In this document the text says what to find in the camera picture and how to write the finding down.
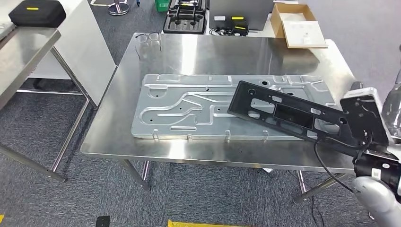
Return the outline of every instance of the eyeglasses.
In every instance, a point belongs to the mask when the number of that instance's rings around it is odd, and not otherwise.
[[[162,41],[161,41],[161,37],[160,37],[160,33],[159,32],[151,32],[151,33],[143,33],[143,34],[139,34],[137,36],[135,36],[135,39],[137,40],[137,42],[139,44],[145,44],[146,46],[149,45],[148,44],[148,40],[150,40],[150,45],[152,46],[152,44],[157,43],[157,45],[160,46],[159,50],[162,51]],[[135,51],[138,54],[139,60],[140,60],[140,55],[138,53],[137,47],[135,46]]]
[[[159,32],[151,32],[149,34],[139,34],[135,37],[138,43],[146,43],[148,40],[151,41],[160,41],[160,33]]]

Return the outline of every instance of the black tool holder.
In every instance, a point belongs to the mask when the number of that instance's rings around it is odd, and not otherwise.
[[[197,14],[196,5],[178,6],[177,10],[167,14],[163,32],[168,34],[197,34],[202,35],[205,31],[206,19],[202,14]]]
[[[205,15],[206,0],[171,0],[168,12],[175,13],[180,10],[181,13],[192,13]]]

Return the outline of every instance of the white paper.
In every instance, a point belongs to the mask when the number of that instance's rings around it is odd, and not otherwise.
[[[288,47],[327,47],[317,21],[283,21]]]

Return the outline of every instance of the table leg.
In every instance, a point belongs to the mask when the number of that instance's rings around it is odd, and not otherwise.
[[[132,166],[132,164],[131,164],[131,162],[129,160],[123,159],[123,160],[120,160],[120,163],[130,173],[130,175],[134,178],[136,183],[138,183],[146,191],[150,190],[148,184],[145,182],[146,174],[148,173],[149,161],[147,161],[145,163],[145,166],[144,166],[144,169],[143,169],[143,172],[142,172],[142,176],[139,175],[139,173],[136,171],[134,166]]]
[[[346,176],[346,174],[334,174],[335,177],[337,177],[338,179],[341,179],[343,177]],[[325,181],[323,181],[322,183],[318,184],[316,187],[303,192],[301,195],[299,195],[298,197],[293,199],[293,202],[295,204],[300,204],[303,201],[311,198],[312,196],[317,195],[318,193],[320,193],[321,191],[323,191],[324,189],[334,185],[335,183],[337,183],[333,178],[329,177],[328,179],[326,179]]]
[[[22,164],[25,164],[25,165],[31,167],[32,169],[34,169],[48,177],[56,179],[60,182],[64,182],[66,180],[66,178],[64,176],[57,174],[57,173],[53,172],[52,170],[43,167],[39,163],[19,154],[18,152],[14,151],[13,149],[11,149],[1,143],[0,143],[0,153],[20,162]]]
[[[66,63],[66,61],[63,59],[63,57],[61,56],[61,54],[58,52],[58,50],[53,47],[50,52],[53,54],[53,56],[56,58],[56,60],[59,62],[59,64],[61,65],[61,67],[64,69],[64,71],[67,73],[67,75],[71,78],[72,82],[74,82],[74,84],[79,88],[80,92],[82,93],[82,95],[86,98],[86,101],[83,105],[83,107],[81,108],[81,111],[78,114],[78,117],[76,118],[74,124],[72,125],[71,130],[69,131],[66,140],[63,143],[63,146],[61,147],[61,150],[55,160],[55,162],[53,163],[52,166],[52,171],[56,171],[62,157],[64,156],[65,151],[67,150],[68,145],[71,142],[71,139],[75,133],[75,130],[78,128],[79,123],[81,122],[81,119],[89,105],[89,102],[92,103],[93,107],[96,108],[96,104],[95,102],[93,102],[93,100],[90,98],[89,94],[86,92],[86,90],[84,89],[84,87],[81,85],[81,83],[78,81],[77,77],[75,76],[74,72],[72,71],[72,69],[68,66],[68,64]]]

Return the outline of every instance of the black bracket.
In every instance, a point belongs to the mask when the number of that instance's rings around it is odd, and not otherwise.
[[[274,108],[269,113],[254,108],[251,106],[254,99],[274,105]],[[227,113],[310,142],[331,137],[352,146],[360,145],[352,137],[342,111],[245,81],[238,83]],[[338,143],[326,144],[349,156],[357,154],[357,150]]]

